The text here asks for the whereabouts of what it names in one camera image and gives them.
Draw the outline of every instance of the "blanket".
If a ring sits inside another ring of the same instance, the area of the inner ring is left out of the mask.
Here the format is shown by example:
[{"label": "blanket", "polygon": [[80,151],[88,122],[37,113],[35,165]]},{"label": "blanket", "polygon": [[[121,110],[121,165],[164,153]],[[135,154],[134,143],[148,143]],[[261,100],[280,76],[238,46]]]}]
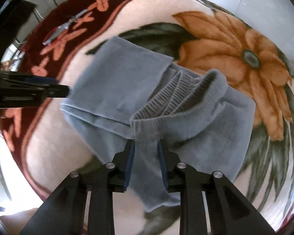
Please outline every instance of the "blanket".
[{"label": "blanket", "polygon": [[[87,13],[51,45],[42,44],[85,8]],[[72,86],[112,36],[171,56],[201,75],[218,69],[231,87],[255,101],[250,143],[234,184],[277,230],[290,211],[294,188],[294,67],[287,57],[264,35],[206,0],[69,0],[32,32],[20,71]],[[39,108],[8,109],[3,121],[14,159],[42,199],[72,170],[99,165],[66,123],[60,103],[47,99]],[[116,230],[125,216],[116,217]],[[129,216],[128,211],[127,220],[136,218]]]}]

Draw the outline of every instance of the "clothing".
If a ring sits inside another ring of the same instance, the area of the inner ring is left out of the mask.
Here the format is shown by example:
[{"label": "clothing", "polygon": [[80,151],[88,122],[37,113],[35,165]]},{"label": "clothing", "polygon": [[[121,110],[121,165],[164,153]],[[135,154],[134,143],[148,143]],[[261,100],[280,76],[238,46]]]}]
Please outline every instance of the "clothing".
[{"label": "clothing", "polygon": [[220,170],[233,181],[254,119],[255,103],[229,87],[218,70],[201,78],[172,60],[114,37],[61,107],[103,163],[124,149],[126,139],[135,140],[129,186],[147,212],[180,203],[179,193],[168,194],[163,186],[160,139],[198,171]]}]

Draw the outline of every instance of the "metal screw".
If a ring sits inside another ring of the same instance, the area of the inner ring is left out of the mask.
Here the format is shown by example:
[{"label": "metal screw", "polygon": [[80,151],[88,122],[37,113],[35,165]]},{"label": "metal screw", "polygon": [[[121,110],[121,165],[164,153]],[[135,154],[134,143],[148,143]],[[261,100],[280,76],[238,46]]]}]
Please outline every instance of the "metal screw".
[{"label": "metal screw", "polygon": [[222,174],[222,172],[220,172],[220,171],[215,171],[215,172],[213,173],[213,176],[214,176],[215,178],[217,178],[217,179],[220,179],[220,178],[223,177],[223,174]]},{"label": "metal screw", "polygon": [[180,168],[180,169],[185,169],[186,168],[186,163],[178,163],[176,166],[178,168]]},{"label": "metal screw", "polygon": [[113,169],[115,167],[114,163],[107,163],[106,164],[107,169]]},{"label": "metal screw", "polygon": [[78,171],[72,171],[72,172],[70,173],[70,177],[71,177],[71,178],[77,178],[77,177],[78,177]]}]

